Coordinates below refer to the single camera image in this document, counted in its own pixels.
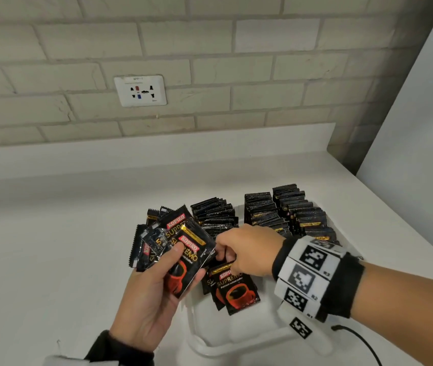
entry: white wall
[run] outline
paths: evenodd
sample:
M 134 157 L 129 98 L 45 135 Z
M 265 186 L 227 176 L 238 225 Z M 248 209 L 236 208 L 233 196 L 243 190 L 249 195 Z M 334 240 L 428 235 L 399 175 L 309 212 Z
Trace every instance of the white wall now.
M 433 30 L 358 178 L 433 245 Z

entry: right hand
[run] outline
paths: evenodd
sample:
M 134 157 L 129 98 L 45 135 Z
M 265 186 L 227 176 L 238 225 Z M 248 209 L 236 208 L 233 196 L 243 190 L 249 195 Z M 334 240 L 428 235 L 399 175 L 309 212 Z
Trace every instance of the right hand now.
M 225 257 L 229 262 L 235 260 L 232 275 L 241 272 L 254 276 L 272 275 L 274 259 L 283 241 L 284 237 L 270 227 L 245 223 L 216 237 L 216 258 L 219 261 Z

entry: left hand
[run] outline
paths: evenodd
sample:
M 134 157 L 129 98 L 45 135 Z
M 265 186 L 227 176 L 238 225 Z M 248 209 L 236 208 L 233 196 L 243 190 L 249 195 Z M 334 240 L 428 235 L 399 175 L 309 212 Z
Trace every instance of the left hand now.
M 178 242 L 147 271 L 133 271 L 110 329 L 113 338 L 144 352 L 153 352 L 157 348 L 169 330 L 180 302 L 164 289 L 164 277 L 179 261 L 183 251 L 183 243 Z M 200 269 L 189 290 L 193 289 L 204 275 L 205 270 Z

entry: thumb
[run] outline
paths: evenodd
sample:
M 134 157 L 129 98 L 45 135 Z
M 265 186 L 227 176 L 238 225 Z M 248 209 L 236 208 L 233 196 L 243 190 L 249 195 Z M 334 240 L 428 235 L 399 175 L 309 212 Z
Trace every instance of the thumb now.
M 240 265 L 238 264 L 238 261 L 235 261 L 232 263 L 232 266 L 230 267 L 230 272 L 234 276 L 237 276 L 238 274 L 242 273 L 242 270 L 240 269 Z
M 184 252 L 184 244 L 178 242 L 169 252 L 166 252 L 159 259 L 159 262 L 154 264 L 147 271 L 151 273 L 151 275 L 156 280 L 161 280 L 166 276 L 167 272 L 174 266 L 179 259 L 181 258 Z

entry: forearm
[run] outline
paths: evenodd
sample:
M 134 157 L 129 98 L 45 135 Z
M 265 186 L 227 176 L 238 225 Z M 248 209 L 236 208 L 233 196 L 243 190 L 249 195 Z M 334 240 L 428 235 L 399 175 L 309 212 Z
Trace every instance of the forearm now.
M 364 264 L 352 317 L 433 366 L 433 280 Z

